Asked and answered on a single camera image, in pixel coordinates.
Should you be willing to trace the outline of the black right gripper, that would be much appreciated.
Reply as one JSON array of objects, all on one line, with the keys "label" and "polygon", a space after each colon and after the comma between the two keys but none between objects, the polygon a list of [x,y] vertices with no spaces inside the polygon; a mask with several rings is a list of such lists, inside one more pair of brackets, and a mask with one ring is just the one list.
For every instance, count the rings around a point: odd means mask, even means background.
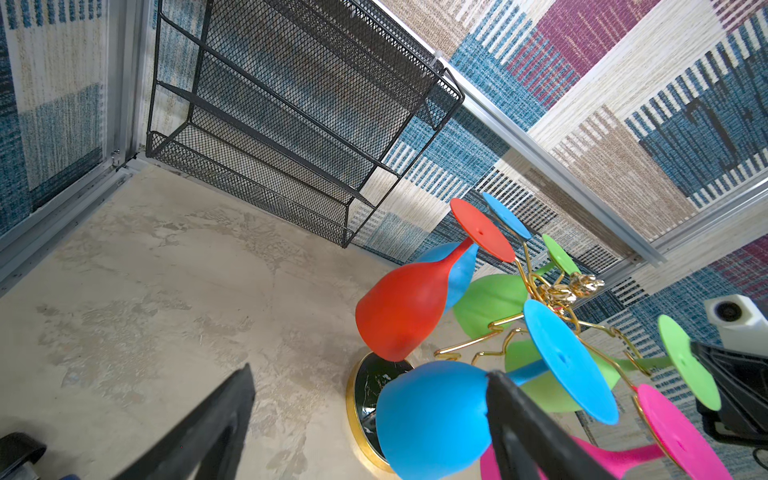
[{"label": "black right gripper", "polygon": [[698,342],[691,349],[712,375],[721,398],[718,411],[696,403],[704,431],[721,443],[765,447],[767,358]]}]

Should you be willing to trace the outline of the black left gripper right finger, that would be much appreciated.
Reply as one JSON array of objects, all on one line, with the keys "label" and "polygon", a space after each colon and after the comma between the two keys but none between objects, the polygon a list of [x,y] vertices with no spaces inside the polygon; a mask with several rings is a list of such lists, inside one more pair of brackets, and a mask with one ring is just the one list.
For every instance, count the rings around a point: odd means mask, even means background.
[{"label": "black left gripper right finger", "polygon": [[487,378],[487,419],[502,479],[612,477],[505,374]]}]

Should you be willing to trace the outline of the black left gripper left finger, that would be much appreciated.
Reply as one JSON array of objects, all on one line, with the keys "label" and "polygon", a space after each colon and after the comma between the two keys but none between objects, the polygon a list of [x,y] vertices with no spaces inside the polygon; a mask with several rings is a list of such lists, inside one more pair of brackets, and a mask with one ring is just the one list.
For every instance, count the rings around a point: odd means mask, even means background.
[{"label": "black left gripper left finger", "polygon": [[255,400],[248,364],[233,372],[119,479],[233,479]]}]

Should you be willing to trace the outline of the green wine glass front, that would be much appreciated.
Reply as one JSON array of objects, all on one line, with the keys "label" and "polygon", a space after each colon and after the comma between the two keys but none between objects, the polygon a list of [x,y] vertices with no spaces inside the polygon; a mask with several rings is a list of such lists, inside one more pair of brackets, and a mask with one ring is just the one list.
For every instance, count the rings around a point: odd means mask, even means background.
[{"label": "green wine glass front", "polygon": [[[667,315],[658,317],[658,329],[667,352],[664,357],[627,357],[625,359],[611,357],[605,360],[597,354],[592,355],[608,385],[613,388],[621,380],[620,371],[631,372],[641,369],[650,371],[673,367],[700,403],[710,410],[720,410],[722,401],[716,382],[693,355],[692,340],[689,335]],[[582,409],[551,373],[526,383],[522,389],[548,413],[578,412]]]}]

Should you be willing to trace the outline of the pink wine glass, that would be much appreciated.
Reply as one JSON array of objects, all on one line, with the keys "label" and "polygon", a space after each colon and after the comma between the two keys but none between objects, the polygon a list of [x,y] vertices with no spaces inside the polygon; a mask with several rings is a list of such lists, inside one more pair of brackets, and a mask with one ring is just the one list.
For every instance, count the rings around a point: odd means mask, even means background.
[{"label": "pink wine glass", "polygon": [[[650,385],[635,386],[633,401],[651,431],[654,442],[625,451],[608,451],[569,436],[618,479],[628,470],[666,457],[676,463],[692,479],[729,479],[731,474],[708,441],[687,417],[663,394]],[[483,479],[502,479],[493,446],[480,458]]]}]

